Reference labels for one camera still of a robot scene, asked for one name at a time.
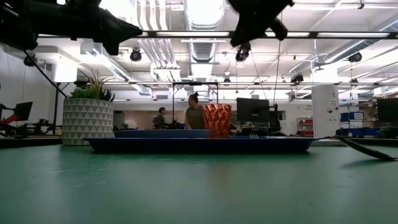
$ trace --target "desk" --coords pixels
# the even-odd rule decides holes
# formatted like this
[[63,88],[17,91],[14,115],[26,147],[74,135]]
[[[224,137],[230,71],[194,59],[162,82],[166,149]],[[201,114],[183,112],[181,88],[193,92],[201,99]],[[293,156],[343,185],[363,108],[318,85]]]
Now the desk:
[[281,155],[1,149],[0,223],[396,224],[396,170],[398,162],[347,147]]

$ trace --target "man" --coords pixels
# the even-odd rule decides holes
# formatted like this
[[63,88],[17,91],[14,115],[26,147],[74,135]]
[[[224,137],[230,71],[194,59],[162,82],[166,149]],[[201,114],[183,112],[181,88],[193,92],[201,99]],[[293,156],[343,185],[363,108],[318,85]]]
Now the man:
[[164,108],[164,107],[159,108],[159,114],[155,118],[155,127],[157,129],[164,128],[164,126],[165,126],[164,115],[165,114],[166,114],[166,108]]

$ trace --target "ceiling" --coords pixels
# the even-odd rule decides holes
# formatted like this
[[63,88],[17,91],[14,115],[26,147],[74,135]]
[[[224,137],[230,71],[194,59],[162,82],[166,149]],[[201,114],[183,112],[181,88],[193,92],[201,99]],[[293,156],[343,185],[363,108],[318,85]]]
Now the ceiling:
[[[113,0],[114,4],[126,0]],[[294,31],[370,31],[376,25],[386,21],[388,18],[396,15],[396,9],[381,9],[369,7],[396,7],[396,0],[365,0],[365,7],[362,10],[355,8],[344,10],[333,10],[333,7],[356,7],[359,1],[352,0],[296,0],[293,8],[287,8],[279,15],[280,20],[289,30]],[[182,0],[166,0],[166,21],[170,30],[185,30],[184,11]],[[147,7],[147,23],[149,24],[149,7]],[[225,16],[221,30],[234,30],[238,22],[238,15],[229,6],[226,7]],[[39,45],[56,46],[72,57],[77,58],[81,63],[86,64],[95,73],[100,75],[112,75],[112,73],[103,65],[88,60],[87,55],[80,55],[80,43],[82,40],[71,41],[69,39],[50,39],[40,38]],[[218,44],[216,48],[215,64],[212,69],[212,76],[224,79],[224,73],[229,72],[231,77],[238,77],[239,82],[255,82],[258,77],[264,82],[275,82],[278,76],[289,79],[289,70],[297,66],[306,58],[318,54],[324,55],[330,53],[341,46],[347,44],[350,40],[295,40],[287,39],[279,42],[276,39],[257,39],[251,42],[252,50],[249,58],[246,59],[243,68],[238,68],[234,60],[236,49],[233,49],[229,40]],[[187,44],[181,43],[181,39],[171,39],[173,52],[181,68],[181,77],[187,77],[190,74],[190,52]],[[388,54],[367,60],[377,56],[398,45],[396,40],[382,40],[378,43],[361,51],[363,59],[357,65],[354,64],[353,70],[349,68],[351,64],[347,61],[335,63],[338,67],[339,79],[348,81],[350,77],[355,77],[365,72],[376,70],[382,66],[398,61],[398,50],[391,50]],[[140,47],[137,39],[130,39],[120,44],[119,56],[112,58],[122,66],[129,75],[135,80],[150,80],[151,62],[145,52],[141,50],[142,60],[132,62],[129,59],[132,48]],[[306,80],[311,79],[311,70],[301,70]],[[364,82],[377,82],[382,78],[394,77],[398,75],[398,67],[389,70],[388,73],[380,73],[374,77],[369,77]]]

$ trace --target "person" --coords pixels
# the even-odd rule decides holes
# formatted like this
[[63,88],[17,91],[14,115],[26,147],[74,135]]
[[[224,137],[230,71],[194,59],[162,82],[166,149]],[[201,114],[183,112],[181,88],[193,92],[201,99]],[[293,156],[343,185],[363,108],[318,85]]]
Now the person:
[[162,128],[165,125],[164,115],[166,114],[166,108],[159,108],[159,114],[155,118],[155,127]]
[[192,94],[188,99],[189,108],[185,113],[185,126],[188,129],[205,129],[203,107],[198,104],[198,93]]

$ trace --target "black tool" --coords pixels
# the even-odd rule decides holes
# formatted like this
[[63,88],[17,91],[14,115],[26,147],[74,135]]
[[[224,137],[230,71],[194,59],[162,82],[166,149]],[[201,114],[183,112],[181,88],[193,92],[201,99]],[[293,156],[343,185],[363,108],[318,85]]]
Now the black tool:
[[356,142],[353,142],[349,139],[343,138],[341,136],[335,136],[337,139],[339,139],[342,143],[346,144],[348,147],[352,147],[353,149],[357,150],[358,152],[362,152],[363,154],[366,154],[368,156],[372,156],[378,159],[382,159],[385,161],[394,161],[398,158],[392,157],[390,155],[387,155],[385,153],[379,152],[377,150],[371,149],[369,147],[366,147],[364,145],[358,144]]
[[271,28],[279,40],[287,37],[285,25],[276,17],[287,6],[293,6],[292,0],[228,0],[235,11],[239,13],[239,22],[231,38],[231,45],[236,47],[250,40],[265,36],[265,31]]
[[110,55],[119,44],[142,30],[99,7],[100,0],[0,0],[0,42],[19,50],[34,50],[39,34],[93,39]]

